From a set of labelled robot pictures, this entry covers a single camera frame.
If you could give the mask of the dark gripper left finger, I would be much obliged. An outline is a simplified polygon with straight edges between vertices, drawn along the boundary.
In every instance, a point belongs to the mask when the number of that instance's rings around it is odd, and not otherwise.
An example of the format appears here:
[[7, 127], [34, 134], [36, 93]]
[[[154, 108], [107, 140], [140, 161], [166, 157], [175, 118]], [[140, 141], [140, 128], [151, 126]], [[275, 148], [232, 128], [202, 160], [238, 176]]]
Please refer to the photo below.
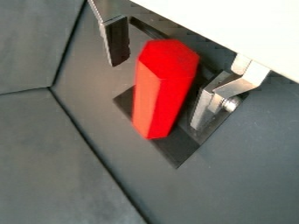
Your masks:
[[107, 60], [112, 67], [130, 58], [127, 16], [120, 13], [119, 0], [88, 0], [104, 39]]

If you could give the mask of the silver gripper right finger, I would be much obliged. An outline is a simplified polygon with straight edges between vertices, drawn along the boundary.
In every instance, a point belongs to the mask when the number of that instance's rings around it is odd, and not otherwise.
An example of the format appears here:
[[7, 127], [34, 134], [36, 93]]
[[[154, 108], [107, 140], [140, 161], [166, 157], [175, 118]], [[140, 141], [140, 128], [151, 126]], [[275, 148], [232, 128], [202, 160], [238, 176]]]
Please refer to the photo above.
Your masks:
[[231, 65], [231, 73], [223, 71], [200, 92], [191, 127], [200, 130], [223, 109], [234, 112], [240, 104], [239, 95], [258, 88], [268, 73], [266, 66], [239, 54]]

